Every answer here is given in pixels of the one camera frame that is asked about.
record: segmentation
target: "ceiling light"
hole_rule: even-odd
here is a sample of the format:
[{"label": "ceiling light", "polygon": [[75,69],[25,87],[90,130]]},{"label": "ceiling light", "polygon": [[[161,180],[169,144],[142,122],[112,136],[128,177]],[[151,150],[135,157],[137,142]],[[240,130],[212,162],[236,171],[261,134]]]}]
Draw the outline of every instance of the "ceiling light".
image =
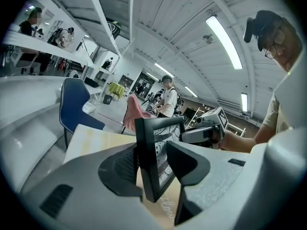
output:
[{"label": "ceiling light", "polygon": [[152,74],[150,74],[149,72],[147,73],[149,76],[151,76],[153,79],[156,79],[157,81],[159,81],[158,80],[158,78],[156,78],[156,77],[154,77]]},{"label": "ceiling light", "polygon": [[210,17],[206,20],[206,23],[210,28],[213,30],[213,32],[216,34],[216,36],[221,41],[222,45],[224,46],[228,56],[230,57],[230,60],[236,70],[242,69],[242,64],[239,58],[239,55],[235,49],[234,44],[230,40],[230,37],[228,36],[225,29],[222,27],[222,25],[219,23],[219,21],[216,19],[215,16]]},{"label": "ceiling light", "polygon": [[242,110],[243,112],[248,111],[248,94],[241,93],[241,98],[242,98]]},{"label": "ceiling light", "polygon": [[198,97],[198,96],[197,96],[196,94],[194,94],[193,91],[190,90],[187,86],[185,86],[185,88],[186,88],[192,95],[194,95],[196,98]]},{"label": "ceiling light", "polygon": [[155,63],[154,65],[157,66],[158,68],[160,68],[162,71],[164,71],[167,75],[171,76],[172,78],[174,77],[174,75],[170,74],[167,70],[165,70],[163,67],[159,66],[157,63]]}]

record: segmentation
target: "white t-shirt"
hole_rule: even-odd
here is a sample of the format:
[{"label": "white t-shirt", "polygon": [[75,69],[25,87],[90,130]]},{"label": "white t-shirt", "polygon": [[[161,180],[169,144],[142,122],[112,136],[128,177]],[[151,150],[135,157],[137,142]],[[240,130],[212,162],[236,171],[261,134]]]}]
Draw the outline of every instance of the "white t-shirt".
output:
[{"label": "white t-shirt", "polygon": [[172,117],[177,104],[177,92],[174,87],[169,90],[165,90],[162,99],[164,100],[164,105],[170,104],[166,109],[161,111],[162,114],[168,117]]}]

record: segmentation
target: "white ceiling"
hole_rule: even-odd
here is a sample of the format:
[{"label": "white ceiling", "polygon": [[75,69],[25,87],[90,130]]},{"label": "white ceiling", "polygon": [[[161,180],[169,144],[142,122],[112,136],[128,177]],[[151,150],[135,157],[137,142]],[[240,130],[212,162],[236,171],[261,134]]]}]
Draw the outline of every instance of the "white ceiling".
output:
[{"label": "white ceiling", "polygon": [[[92,38],[99,44],[97,14],[88,0],[60,0]],[[284,77],[274,61],[264,57],[257,43],[243,41],[246,19],[259,10],[271,10],[297,25],[281,0],[99,0],[106,17],[122,24],[120,35],[134,39],[129,50],[148,62],[145,70],[156,77],[165,73],[157,62],[175,75],[175,85],[184,96],[218,106],[218,100],[241,105],[241,93],[248,94],[251,116],[263,119],[273,89]],[[205,23],[213,14],[229,34],[243,65],[234,70],[218,38]],[[206,44],[204,35],[212,34]]]}]

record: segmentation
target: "white table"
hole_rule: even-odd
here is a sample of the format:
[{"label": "white table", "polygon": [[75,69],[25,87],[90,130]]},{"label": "white table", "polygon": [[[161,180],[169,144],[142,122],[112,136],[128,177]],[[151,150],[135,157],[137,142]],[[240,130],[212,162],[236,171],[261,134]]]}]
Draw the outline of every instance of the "white table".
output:
[{"label": "white table", "polygon": [[[109,133],[84,125],[78,125],[66,151],[64,163],[80,156],[135,142],[136,137],[134,136]],[[140,170],[138,170],[136,185],[143,189]],[[142,203],[164,229],[170,229],[174,226],[179,193],[180,183],[177,178],[173,180],[169,188],[156,203],[148,201],[143,190]]]}]

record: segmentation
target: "person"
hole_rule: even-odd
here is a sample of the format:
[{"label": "person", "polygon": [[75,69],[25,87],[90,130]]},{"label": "person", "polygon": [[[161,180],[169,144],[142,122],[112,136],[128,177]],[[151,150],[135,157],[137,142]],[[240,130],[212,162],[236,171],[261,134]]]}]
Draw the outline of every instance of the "person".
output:
[{"label": "person", "polygon": [[69,43],[72,41],[74,35],[74,28],[58,29],[51,37],[51,44],[61,48],[67,48]]},{"label": "person", "polygon": [[[302,42],[295,28],[286,18],[272,11],[259,11],[255,19],[248,19],[244,41],[249,43],[252,35],[258,41],[258,49],[264,50],[264,56],[275,61],[285,72],[289,72],[303,53]],[[302,57],[296,64],[303,64]],[[266,143],[276,133],[288,128],[283,107],[273,95],[266,117],[254,138],[242,138],[227,130],[219,147],[229,151],[250,152],[256,144]]]},{"label": "person", "polygon": [[[28,36],[32,36],[32,25],[39,25],[42,19],[42,9],[39,7],[36,7],[32,9],[32,11],[29,14],[29,17],[26,21],[22,22],[20,24],[20,32],[22,34],[26,34]],[[49,60],[50,56],[45,53],[41,53],[37,50],[34,49],[28,49],[28,48],[22,48],[23,55],[21,56],[20,60],[25,60],[25,61],[32,61],[35,56],[35,62],[41,63],[40,68],[39,68],[39,75],[43,75]],[[34,73],[34,69],[30,68],[30,75],[36,75]]]},{"label": "person", "polygon": [[112,66],[112,60],[113,57],[111,57],[111,60],[107,59],[101,67],[106,70],[109,70],[109,68]]},{"label": "person", "polygon": [[158,117],[172,117],[177,104],[177,91],[173,85],[172,78],[168,75],[162,77],[162,84],[165,91],[161,101],[156,104],[159,112]]},{"label": "person", "polygon": [[145,90],[146,83],[140,83],[138,87],[136,87],[136,93],[140,95]]},{"label": "person", "polygon": [[159,90],[156,94],[153,94],[153,92],[148,96],[148,99],[144,101],[141,105],[145,104],[146,102],[149,102],[148,104],[156,104],[159,102],[162,98],[162,94],[164,92],[164,89]]}]

